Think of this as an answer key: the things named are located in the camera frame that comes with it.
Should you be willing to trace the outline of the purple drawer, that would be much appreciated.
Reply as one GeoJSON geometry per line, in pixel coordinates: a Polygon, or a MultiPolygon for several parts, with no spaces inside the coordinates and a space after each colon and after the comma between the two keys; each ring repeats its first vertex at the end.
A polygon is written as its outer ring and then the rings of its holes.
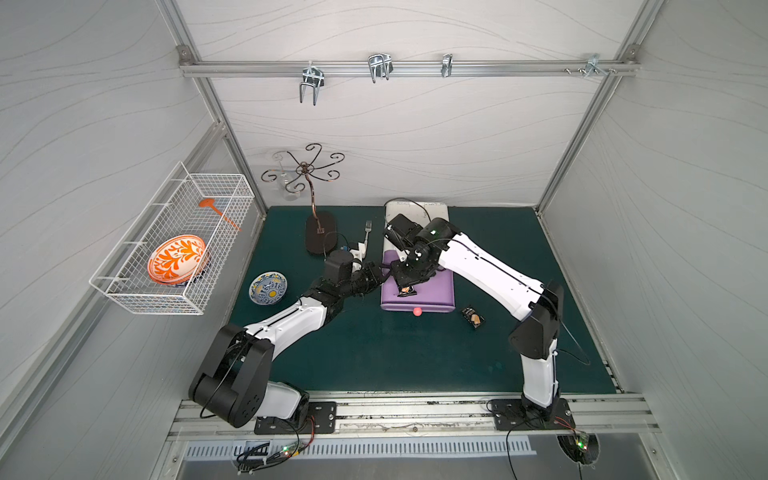
{"type": "Polygon", "coordinates": [[[390,312],[451,313],[455,310],[453,273],[438,271],[427,282],[415,286],[415,295],[400,297],[395,280],[388,278],[381,286],[380,307],[390,312]]]}

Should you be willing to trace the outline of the black cookie packet two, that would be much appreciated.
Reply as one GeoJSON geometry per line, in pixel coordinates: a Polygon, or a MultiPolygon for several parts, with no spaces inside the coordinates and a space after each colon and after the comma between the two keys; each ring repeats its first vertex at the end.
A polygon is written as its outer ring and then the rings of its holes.
{"type": "Polygon", "coordinates": [[[473,307],[468,306],[461,310],[462,317],[474,328],[478,329],[485,324],[485,319],[473,307]]]}

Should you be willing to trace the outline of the black cookie packet one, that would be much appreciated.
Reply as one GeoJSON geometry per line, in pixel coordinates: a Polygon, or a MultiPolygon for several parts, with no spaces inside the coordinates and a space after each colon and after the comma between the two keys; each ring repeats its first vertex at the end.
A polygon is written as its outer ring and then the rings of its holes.
{"type": "Polygon", "coordinates": [[[417,291],[414,286],[408,286],[403,287],[399,290],[398,296],[399,297],[410,297],[415,296],[417,294],[417,291]]]}

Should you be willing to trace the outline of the white drawer cabinet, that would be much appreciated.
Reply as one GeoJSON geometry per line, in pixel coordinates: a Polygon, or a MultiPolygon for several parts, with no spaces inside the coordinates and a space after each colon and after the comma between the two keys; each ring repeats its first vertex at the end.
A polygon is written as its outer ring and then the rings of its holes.
{"type": "Polygon", "coordinates": [[[392,234],[391,237],[395,240],[401,238],[413,237],[421,229],[423,229],[430,221],[436,217],[449,219],[449,209],[445,203],[440,202],[415,202],[409,200],[391,200],[384,206],[385,209],[385,238],[383,241],[382,252],[394,251],[399,255],[401,259],[404,259],[406,253],[399,248],[400,243],[395,243],[390,239],[387,232],[389,231],[388,225],[398,216],[405,216],[410,222],[418,224],[418,227],[411,227],[409,224],[405,224],[403,221],[396,221],[395,228],[396,234],[392,234]]]}

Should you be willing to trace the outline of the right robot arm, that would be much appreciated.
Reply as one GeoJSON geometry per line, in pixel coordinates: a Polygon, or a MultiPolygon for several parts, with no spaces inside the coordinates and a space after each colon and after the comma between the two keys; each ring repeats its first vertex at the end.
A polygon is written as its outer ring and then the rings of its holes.
{"type": "Polygon", "coordinates": [[[388,221],[384,235],[404,260],[390,263],[390,275],[402,293],[442,268],[460,275],[501,304],[518,321],[509,343],[520,355],[521,401],[549,415],[559,400],[556,355],[563,315],[563,287],[544,284],[506,265],[478,246],[448,220],[436,217],[426,226],[403,214],[388,221]]]}

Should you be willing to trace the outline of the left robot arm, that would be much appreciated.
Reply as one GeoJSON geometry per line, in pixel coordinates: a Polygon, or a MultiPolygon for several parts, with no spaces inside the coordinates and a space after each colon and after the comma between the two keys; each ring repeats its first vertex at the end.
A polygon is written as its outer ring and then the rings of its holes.
{"type": "Polygon", "coordinates": [[[349,297],[365,296],[386,280],[366,262],[332,266],[289,307],[245,327],[227,324],[215,335],[191,381],[188,396],[200,416],[240,428],[252,418],[274,418],[300,430],[309,415],[309,395],[270,379],[274,360],[294,343],[329,324],[349,297]]]}

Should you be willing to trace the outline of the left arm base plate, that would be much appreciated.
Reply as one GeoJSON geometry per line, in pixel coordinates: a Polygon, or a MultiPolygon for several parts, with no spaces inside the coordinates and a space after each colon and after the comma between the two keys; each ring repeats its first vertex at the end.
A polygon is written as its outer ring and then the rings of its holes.
{"type": "Polygon", "coordinates": [[[338,404],[333,401],[310,401],[301,406],[293,417],[257,417],[256,435],[331,434],[336,429],[338,404]]]}

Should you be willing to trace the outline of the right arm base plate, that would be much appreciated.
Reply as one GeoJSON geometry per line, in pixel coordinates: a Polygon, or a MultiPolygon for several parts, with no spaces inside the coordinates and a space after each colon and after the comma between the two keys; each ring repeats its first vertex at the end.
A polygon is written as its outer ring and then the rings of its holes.
{"type": "Polygon", "coordinates": [[[542,408],[524,398],[491,399],[485,404],[497,431],[573,431],[576,427],[564,398],[542,408]]]}

